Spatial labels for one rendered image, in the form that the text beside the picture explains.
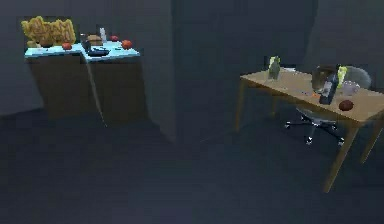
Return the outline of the pale grey mug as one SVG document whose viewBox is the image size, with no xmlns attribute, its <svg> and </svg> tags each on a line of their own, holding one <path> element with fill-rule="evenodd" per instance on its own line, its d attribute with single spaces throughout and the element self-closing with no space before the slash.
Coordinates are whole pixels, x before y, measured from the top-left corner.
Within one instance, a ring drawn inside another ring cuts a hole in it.
<svg viewBox="0 0 384 224">
<path fill-rule="evenodd" d="M 353 81 L 344 81 L 342 84 L 342 93 L 345 96 L 352 96 L 360 89 L 360 85 Z"/>
</svg>

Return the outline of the green spray bottle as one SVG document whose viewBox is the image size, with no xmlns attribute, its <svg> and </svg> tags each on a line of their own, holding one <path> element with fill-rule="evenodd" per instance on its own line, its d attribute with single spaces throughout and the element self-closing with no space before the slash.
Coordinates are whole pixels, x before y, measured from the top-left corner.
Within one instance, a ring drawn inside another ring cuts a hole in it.
<svg viewBox="0 0 384 224">
<path fill-rule="evenodd" d="M 280 57 L 273 56 L 270 58 L 268 67 L 268 78 L 276 80 L 280 73 Z"/>
</svg>

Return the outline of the black pan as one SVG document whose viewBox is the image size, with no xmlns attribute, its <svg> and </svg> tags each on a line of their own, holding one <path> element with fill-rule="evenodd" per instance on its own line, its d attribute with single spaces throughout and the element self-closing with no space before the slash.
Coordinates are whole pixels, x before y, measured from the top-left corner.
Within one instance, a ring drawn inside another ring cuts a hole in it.
<svg viewBox="0 0 384 224">
<path fill-rule="evenodd" d="M 90 57 L 103 57 L 110 53 L 110 50 L 107 49 L 90 49 L 86 51 L 87 55 Z"/>
</svg>

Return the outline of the brown bread loaf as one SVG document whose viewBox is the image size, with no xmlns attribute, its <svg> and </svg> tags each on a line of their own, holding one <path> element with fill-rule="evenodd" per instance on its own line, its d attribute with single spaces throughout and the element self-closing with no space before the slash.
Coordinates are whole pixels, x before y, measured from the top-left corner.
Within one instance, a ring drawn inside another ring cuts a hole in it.
<svg viewBox="0 0 384 224">
<path fill-rule="evenodd" d="M 102 46 L 103 41 L 102 38 L 98 35 L 89 35 L 87 40 L 90 42 L 92 46 Z"/>
</svg>

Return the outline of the grey office chair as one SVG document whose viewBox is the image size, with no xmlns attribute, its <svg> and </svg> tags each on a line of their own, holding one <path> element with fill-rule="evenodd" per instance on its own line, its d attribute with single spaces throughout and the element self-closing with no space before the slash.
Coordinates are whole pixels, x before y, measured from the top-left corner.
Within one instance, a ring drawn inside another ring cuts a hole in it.
<svg viewBox="0 0 384 224">
<path fill-rule="evenodd" d="M 356 82 L 360 85 L 361 88 L 365 89 L 369 89 L 371 87 L 372 79 L 367 71 L 354 66 L 347 66 L 347 68 L 348 71 L 345 76 L 346 81 Z M 315 131 L 318 129 L 324 130 L 331 136 L 335 137 L 340 146 L 344 144 L 344 138 L 336 133 L 337 125 L 335 120 L 327 119 L 325 116 L 303 107 L 297 107 L 296 110 L 301 114 L 301 122 L 292 123 L 287 121 L 284 127 L 289 129 L 291 126 L 310 126 L 310 133 L 306 137 L 307 145 L 312 144 Z"/>
</svg>

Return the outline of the brown cabinet with blue worktop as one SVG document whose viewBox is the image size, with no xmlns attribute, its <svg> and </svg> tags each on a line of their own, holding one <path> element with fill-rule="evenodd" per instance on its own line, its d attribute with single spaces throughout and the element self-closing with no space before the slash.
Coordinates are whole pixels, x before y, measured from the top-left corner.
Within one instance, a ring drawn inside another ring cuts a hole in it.
<svg viewBox="0 0 384 224">
<path fill-rule="evenodd" d="M 91 48 L 107 49 L 110 53 L 90 57 L 80 43 L 71 50 L 52 46 L 25 51 L 25 62 L 48 116 L 56 119 L 93 113 L 105 126 L 146 119 L 140 53 L 111 41 Z"/>
</svg>

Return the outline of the yellow green bottle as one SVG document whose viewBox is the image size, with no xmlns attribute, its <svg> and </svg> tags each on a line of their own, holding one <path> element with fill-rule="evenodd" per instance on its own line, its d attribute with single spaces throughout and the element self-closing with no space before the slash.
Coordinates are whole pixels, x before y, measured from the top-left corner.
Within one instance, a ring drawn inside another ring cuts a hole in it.
<svg viewBox="0 0 384 224">
<path fill-rule="evenodd" d="M 348 68 L 346 66 L 340 66 L 338 68 L 338 72 L 337 72 L 337 76 L 338 76 L 338 88 L 341 88 L 342 87 L 342 84 L 344 82 L 344 78 L 347 74 L 347 71 L 348 71 Z"/>
</svg>

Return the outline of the wooden table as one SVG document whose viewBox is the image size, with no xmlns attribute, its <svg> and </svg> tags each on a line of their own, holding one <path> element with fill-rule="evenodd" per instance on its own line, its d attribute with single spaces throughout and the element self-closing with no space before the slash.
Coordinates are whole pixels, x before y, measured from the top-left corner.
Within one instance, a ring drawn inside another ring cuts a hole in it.
<svg viewBox="0 0 384 224">
<path fill-rule="evenodd" d="M 268 79 L 267 71 L 242 75 L 239 79 L 234 129 L 236 131 L 240 130 L 244 92 L 247 87 L 263 89 L 270 93 L 273 96 L 274 106 L 278 99 L 285 100 L 294 105 L 319 112 L 328 119 L 333 119 L 340 124 L 344 124 L 347 129 L 344 144 L 341 146 L 340 151 L 332 163 L 323 187 L 323 191 L 328 193 L 333 186 L 358 131 L 365 124 L 373 121 L 374 129 L 372 135 L 360 157 L 361 163 L 367 160 L 376 140 L 384 129 L 384 94 L 361 88 L 355 95 L 350 97 L 350 100 L 354 103 L 353 108 L 349 111 L 342 111 L 339 109 L 339 104 L 344 100 L 344 97 L 338 94 L 330 105 L 320 104 L 319 99 L 314 96 L 311 88 L 311 79 L 312 77 L 308 73 L 288 71 L 286 69 L 280 71 L 280 77 L 275 81 Z M 272 107 L 272 113 L 275 113 L 274 106 Z"/>
</svg>

